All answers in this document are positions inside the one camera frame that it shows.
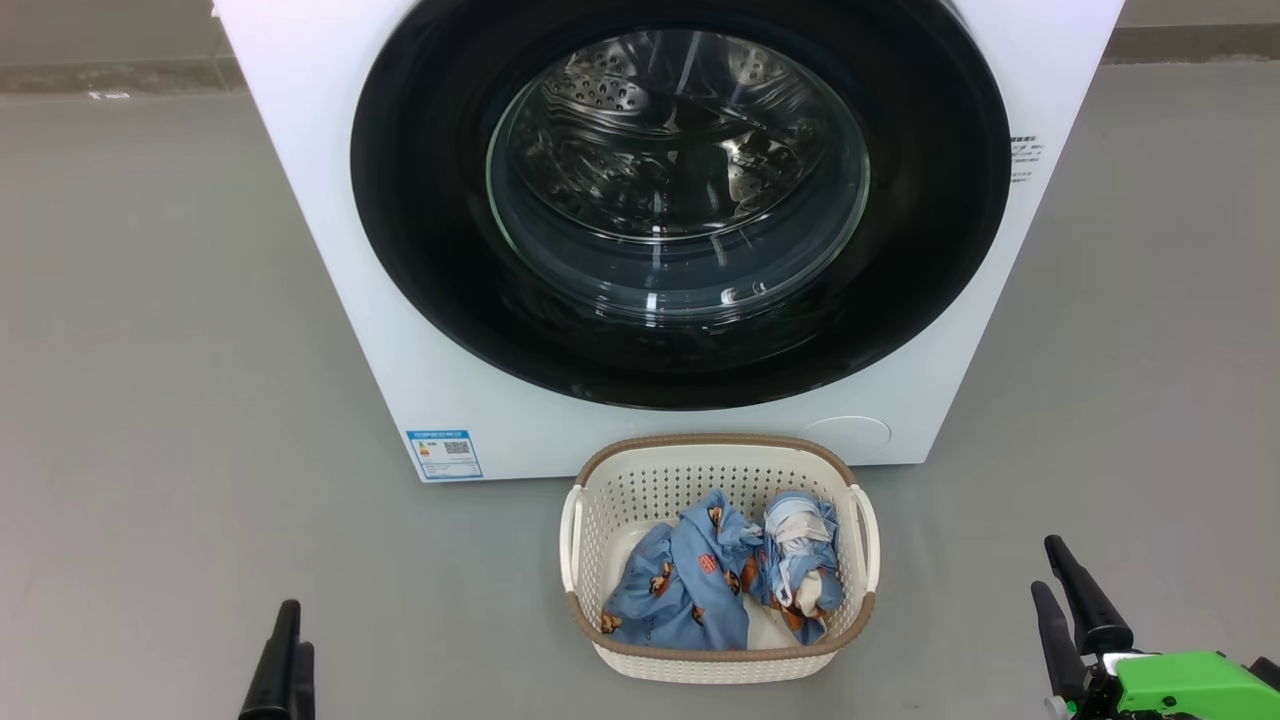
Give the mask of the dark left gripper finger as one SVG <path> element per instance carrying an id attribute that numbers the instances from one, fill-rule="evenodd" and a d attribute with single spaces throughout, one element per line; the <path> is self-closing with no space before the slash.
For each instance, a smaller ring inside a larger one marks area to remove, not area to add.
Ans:
<path id="1" fill-rule="evenodd" d="M 300 652 L 301 606 L 284 601 L 259 657 L 238 719 L 297 719 L 294 688 Z"/>
<path id="2" fill-rule="evenodd" d="M 292 703 L 292 717 L 294 720 L 316 719 L 315 647 L 312 643 L 300 643 L 294 651 Z"/>

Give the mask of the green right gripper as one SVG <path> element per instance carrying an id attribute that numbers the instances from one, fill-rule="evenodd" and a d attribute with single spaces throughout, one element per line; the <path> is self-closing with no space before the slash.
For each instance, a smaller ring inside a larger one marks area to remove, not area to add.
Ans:
<path id="1" fill-rule="evenodd" d="M 1080 655 L 1053 592 L 1033 582 L 1052 719 L 1277 719 L 1277 666 L 1244 666 L 1216 652 L 1138 653 L 1134 633 L 1060 536 L 1044 538 L 1074 620 Z"/>

